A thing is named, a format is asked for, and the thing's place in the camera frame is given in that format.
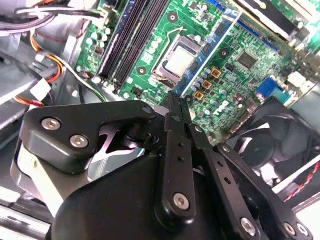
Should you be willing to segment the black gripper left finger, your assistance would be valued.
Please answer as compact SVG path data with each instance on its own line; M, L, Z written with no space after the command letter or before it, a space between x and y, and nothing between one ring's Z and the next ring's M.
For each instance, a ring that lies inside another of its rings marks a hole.
M87 173L98 153L114 158L115 170L143 156L159 157L156 217L164 225L189 225L197 213L195 190L174 176L174 170L193 170L181 99L168 93L160 105L164 113L139 100L33 109L22 122L17 160L31 154L54 172L76 177ZM78 189L69 190L67 198Z

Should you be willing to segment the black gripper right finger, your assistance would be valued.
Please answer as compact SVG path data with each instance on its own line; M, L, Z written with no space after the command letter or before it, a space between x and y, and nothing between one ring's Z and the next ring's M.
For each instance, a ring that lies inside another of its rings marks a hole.
M192 154L203 167L224 240L311 240L310 230L227 144L210 145L181 99Z

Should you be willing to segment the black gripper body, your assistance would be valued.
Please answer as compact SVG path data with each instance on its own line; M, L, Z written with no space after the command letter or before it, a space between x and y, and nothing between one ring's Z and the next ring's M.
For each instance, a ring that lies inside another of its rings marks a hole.
M244 240L217 214L203 175L174 170L178 183L195 190L196 215L187 225L166 227L156 217L162 174L158 156L142 156L78 189L60 207L49 240Z

